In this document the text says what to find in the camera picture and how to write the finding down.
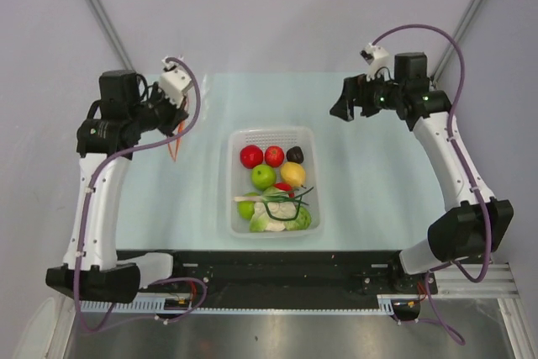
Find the green spring onion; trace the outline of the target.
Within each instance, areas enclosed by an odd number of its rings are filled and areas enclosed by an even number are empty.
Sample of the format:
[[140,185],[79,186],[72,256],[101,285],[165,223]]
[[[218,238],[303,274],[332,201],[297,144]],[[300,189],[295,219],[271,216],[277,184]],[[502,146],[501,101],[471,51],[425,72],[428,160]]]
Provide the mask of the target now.
[[274,186],[266,189],[261,195],[236,196],[233,201],[238,203],[244,200],[256,201],[256,207],[262,214],[277,221],[293,221],[299,216],[302,205],[308,204],[303,197],[314,190],[314,187],[294,187],[292,192],[281,191]]

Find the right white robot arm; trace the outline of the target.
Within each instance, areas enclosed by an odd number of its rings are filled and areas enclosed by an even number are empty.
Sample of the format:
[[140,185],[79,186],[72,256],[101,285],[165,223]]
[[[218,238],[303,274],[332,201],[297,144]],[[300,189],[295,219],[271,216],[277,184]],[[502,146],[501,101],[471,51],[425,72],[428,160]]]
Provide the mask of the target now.
[[[499,200],[479,175],[450,115],[446,93],[435,90],[427,76],[427,57],[421,52],[391,57],[381,46],[361,51],[369,71],[343,81],[340,97],[330,115],[347,122],[393,110],[422,145],[444,199],[445,213],[429,228],[418,244],[400,251],[388,271],[388,284],[407,293],[418,274],[494,253],[514,217],[508,200]],[[394,68],[387,75],[388,61]]]

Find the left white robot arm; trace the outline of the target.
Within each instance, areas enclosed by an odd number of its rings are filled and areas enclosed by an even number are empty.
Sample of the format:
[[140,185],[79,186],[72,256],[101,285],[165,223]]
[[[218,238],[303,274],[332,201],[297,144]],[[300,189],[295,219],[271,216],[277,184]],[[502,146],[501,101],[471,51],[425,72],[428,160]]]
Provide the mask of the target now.
[[135,71],[119,70],[104,72],[98,85],[100,97],[76,132],[80,187],[71,240],[61,266],[47,270],[45,283],[71,298],[128,304],[155,281],[170,292],[186,281],[185,270],[168,253],[119,260],[115,238],[132,150],[145,132],[173,136],[188,117],[193,80],[169,67],[153,84]]

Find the dark purple fruit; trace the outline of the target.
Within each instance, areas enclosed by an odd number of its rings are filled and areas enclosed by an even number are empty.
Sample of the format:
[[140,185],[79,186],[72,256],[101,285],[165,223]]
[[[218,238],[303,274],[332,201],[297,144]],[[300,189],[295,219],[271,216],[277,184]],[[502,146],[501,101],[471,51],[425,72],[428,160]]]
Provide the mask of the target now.
[[287,150],[286,158],[290,162],[302,164],[304,161],[303,150],[300,146],[294,146]]

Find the yellow lemon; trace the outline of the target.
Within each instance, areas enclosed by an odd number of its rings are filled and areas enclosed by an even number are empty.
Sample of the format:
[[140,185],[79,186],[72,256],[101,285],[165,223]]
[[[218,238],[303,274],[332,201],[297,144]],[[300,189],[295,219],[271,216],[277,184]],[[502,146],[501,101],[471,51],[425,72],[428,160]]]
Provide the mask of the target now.
[[306,171],[295,162],[286,162],[280,169],[282,180],[292,187],[304,187],[306,182]]

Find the red tomato right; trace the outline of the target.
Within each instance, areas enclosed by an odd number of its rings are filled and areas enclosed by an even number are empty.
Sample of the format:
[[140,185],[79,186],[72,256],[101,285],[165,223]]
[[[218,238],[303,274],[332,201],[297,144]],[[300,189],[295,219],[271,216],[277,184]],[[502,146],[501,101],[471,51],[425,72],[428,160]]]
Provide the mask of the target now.
[[280,146],[271,145],[265,151],[265,163],[273,168],[279,167],[285,160],[285,153]]

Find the red tomato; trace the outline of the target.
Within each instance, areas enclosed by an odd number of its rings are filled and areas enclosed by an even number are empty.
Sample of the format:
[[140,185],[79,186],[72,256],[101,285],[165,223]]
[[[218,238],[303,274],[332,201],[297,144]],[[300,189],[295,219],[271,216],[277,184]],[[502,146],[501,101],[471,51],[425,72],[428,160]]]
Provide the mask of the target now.
[[271,145],[265,151],[265,163],[273,168],[279,167],[285,160],[285,153],[280,146]]
[[247,145],[240,151],[240,163],[247,169],[252,169],[264,161],[264,152],[256,145]]

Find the light blue table mat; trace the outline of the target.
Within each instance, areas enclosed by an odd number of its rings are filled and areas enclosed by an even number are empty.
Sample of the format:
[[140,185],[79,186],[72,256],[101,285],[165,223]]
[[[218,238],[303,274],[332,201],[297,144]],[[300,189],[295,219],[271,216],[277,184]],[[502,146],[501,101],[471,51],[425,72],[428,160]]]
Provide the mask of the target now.
[[[166,147],[134,155],[121,194],[120,249],[400,250],[422,241],[445,211],[429,159],[393,112],[347,123],[330,116],[341,73],[215,74],[176,159]],[[305,126],[318,165],[321,227],[266,238],[231,233],[229,136],[238,129]]]

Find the small red pepper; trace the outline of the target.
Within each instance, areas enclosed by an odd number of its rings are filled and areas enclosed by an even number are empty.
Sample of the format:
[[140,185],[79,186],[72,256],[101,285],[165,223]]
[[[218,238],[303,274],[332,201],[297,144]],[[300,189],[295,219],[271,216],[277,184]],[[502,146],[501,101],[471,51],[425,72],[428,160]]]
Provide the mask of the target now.
[[274,185],[275,188],[281,190],[281,191],[285,191],[285,192],[292,192],[293,191],[293,187],[290,186],[289,184],[285,183],[285,182],[278,182]]

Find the red tomato left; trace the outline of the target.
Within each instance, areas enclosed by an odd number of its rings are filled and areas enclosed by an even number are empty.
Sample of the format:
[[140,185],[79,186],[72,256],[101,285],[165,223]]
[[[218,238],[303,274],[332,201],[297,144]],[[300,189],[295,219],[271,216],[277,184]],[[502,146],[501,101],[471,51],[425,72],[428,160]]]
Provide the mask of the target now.
[[264,152],[256,145],[247,145],[240,151],[240,163],[247,169],[252,169],[264,161]]

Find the green apple upper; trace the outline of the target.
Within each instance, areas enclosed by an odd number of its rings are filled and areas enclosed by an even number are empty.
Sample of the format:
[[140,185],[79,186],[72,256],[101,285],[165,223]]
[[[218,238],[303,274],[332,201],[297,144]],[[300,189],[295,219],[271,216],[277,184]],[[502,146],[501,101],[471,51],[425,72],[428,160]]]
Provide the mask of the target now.
[[251,170],[251,182],[256,189],[264,191],[277,182],[277,174],[271,166],[260,164]]

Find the green apple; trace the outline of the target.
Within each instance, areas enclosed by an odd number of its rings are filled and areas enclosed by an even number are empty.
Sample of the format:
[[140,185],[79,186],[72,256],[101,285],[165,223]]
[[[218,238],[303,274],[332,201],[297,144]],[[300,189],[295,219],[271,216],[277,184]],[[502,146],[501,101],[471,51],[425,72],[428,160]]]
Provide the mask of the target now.
[[277,182],[277,174],[271,166],[260,164],[251,170],[251,182],[256,189],[264,191]]
[[237,210],[242,219],[251,220],[255,213],[256,201],[244,200],[237,203]]

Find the clear plastic basket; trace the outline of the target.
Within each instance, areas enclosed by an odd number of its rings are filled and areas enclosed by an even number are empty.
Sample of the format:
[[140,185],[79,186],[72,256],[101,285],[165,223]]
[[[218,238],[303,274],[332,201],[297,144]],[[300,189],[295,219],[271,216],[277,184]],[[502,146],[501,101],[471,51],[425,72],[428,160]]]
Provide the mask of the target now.
[[236,237],[311,235],[323,227],[314,135],[305,127],[243,129],[228,142],[227,221]]

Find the green apple lower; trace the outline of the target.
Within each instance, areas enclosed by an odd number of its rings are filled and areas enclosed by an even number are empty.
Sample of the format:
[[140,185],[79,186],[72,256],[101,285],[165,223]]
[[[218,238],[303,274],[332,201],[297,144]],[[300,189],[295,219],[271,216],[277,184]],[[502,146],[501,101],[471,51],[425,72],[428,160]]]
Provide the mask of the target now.
[[251,220],[255,213],[256,201],[244,200],[237,203],[237,210],[242,219]]

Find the cabbage head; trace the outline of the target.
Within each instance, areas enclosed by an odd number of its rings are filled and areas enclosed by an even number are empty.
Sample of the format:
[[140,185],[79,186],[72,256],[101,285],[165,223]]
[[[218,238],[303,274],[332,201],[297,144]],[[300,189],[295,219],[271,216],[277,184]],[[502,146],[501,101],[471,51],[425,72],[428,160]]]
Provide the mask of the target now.
[[312,223],[310,212],[291,202],[255,203],[250,232],[282,232],[306,230]]

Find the right aluminium frame post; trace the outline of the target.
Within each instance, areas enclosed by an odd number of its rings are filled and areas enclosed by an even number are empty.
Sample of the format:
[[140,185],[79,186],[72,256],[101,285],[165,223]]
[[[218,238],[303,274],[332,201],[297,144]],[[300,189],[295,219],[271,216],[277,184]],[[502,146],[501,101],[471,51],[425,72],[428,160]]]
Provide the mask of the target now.
[[[457,44],[462,45],[463,40],[470,31],[474,21],[481,12],[483,6],[486,4],[487,0],[470,0],[466,9],[464,10],[454,32],[452,38],[457,42]],[[455,55],[456,51],[454,46],[449,43],[441,54],[440,60],[435,65],[435,69],[432,73],[432,78],[435,82],[438,82],[445,71],[449,66],[452,57]]]

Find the aluminium frame post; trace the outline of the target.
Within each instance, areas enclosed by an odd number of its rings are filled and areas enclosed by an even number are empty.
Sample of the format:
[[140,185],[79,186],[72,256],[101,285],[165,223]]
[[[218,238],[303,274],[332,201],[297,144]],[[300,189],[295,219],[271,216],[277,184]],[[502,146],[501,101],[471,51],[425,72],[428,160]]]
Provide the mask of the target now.
[[[464,10],[454,32],[452,38],[457,42],[457,44],[462,45],[463,40],[470,31],[474,21],[481,12],[483,6],[486,4],[487,0],[470,0],[466,9]],[[449,66],[452,57],[455,55],[456,51],[454,46],[449,43],[441,54],[440,60],[435,65],[435,69],[432,73],[432,78],[435,82],[438,82],[445,71]]]
[[102,0],[85,0],[87,6],[95,18],[98,27],[101,29],[104,39],[107,41],[114,56],[124,69],[134,70],[134,65],[121,40],[120,35],[114,27],[112,19],[109,17]]

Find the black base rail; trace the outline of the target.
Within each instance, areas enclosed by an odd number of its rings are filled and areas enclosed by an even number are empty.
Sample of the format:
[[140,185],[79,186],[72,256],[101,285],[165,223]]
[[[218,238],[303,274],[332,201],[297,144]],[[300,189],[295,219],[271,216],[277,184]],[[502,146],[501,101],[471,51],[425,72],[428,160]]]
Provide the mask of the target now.
[[180,293],[198,279],[205,309],[372,309],[377,296],[414,296],[435,282],[406,275],[396,251],[179,251],[175,282],[150,293]]

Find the left aluminium frame post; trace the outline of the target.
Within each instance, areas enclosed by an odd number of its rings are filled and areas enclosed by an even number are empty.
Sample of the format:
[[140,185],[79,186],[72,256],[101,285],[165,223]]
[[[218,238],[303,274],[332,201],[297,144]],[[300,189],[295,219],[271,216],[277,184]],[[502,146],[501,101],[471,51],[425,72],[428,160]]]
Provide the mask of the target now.
[[109,17],[102,0],[85,0],[87,6],[95,18],[98,27],[101,29],[104,39],[107,41],[114,56],[124,69],[134,70],[134,65],[121,40],[120,35],[114,27],[112,19]]

